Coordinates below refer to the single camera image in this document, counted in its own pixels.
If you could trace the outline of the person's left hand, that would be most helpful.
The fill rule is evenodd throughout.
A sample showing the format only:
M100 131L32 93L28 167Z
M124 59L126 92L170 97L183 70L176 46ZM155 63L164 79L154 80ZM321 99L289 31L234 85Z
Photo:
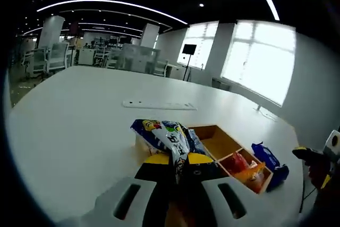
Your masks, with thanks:
M186 203L170 201L165 218L165 226L191 226L191 216Z

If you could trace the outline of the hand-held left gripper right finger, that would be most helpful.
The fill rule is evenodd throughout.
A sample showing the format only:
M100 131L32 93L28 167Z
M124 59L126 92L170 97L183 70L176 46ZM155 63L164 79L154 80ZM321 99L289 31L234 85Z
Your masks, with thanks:
M214 161L185 168L186 217L189 226L297 226L293 195L257 194Z

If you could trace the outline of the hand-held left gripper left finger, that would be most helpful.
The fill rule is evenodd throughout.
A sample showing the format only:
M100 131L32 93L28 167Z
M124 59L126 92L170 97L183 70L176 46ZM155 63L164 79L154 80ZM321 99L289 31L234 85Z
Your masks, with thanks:
M99 195L92 210L57 226L164 226L172 186L171 157L149 156L135 177L123 178Z

